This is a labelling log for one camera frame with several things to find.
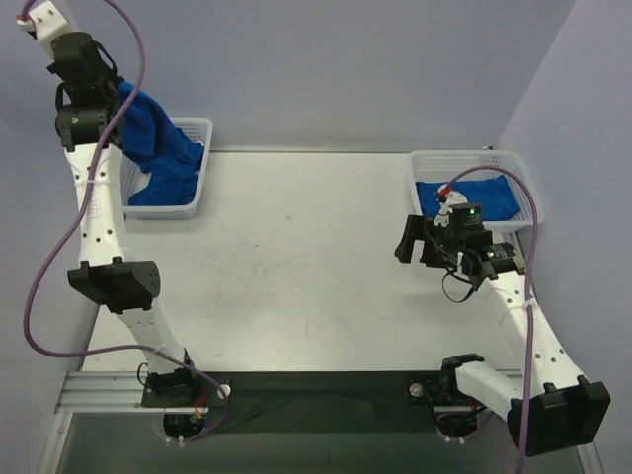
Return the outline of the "blue towel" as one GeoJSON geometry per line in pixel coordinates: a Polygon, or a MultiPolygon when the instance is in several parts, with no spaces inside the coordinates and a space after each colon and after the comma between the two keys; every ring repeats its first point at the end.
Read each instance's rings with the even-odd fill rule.
{"type": "Polygon", "coordinates": [[[199,170],[203,145],[191,141],[175,126],[163,108],[139,91],[124,113],[123,153],[143,173],[199,170]]]}
{"type": "MultiPolygon", "coordinates": [[[[422,214],[436,217],[439,202],[435,195],[442,185],[443,182],[416,182],[422,214]]],[[[480,181],[458,181],[453,189],[464,194],[470,202],[482,205],[484,221],[508,221],[520,212],[510,183],[503,175],[480,181]]]]}

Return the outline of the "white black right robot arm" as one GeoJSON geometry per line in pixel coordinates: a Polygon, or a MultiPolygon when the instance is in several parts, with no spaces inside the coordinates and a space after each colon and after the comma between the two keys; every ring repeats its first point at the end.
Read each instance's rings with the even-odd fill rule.
{"type": "Polygon", "coordinates": [[[479,218],[464,225],[436,226],[421,215],[407,218],[394,255],[420,261],[461,280],[478,295],[522,360],[521,383],[493,369],[476,354],[443,360],[438,392],[447,404],[472,399],[505,421],[514,444],[532,457],[594,441],[611,397],[601,382],[591,382],[571,360],[548,324],[527,281],[526,263],[509,242],[496,243],[479,218]]]}

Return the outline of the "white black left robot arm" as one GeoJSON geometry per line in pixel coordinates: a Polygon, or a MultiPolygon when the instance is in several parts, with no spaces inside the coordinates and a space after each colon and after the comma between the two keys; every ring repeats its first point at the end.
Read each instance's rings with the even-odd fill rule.
{"type": "Polygon", "coordinates": [[[199,381],[190,371],[191,358],[157,303],[158,267],[152,261],[136,261],[127,246],[117,69],[103,47],[84,32],[60,35],[51,50],[48,69],[61,80],[55,129],[73,173],[80,213],[79,264],[68,271],[68,282],[127,327],[145,353],[148,391],[194,392],[199,381]]]}

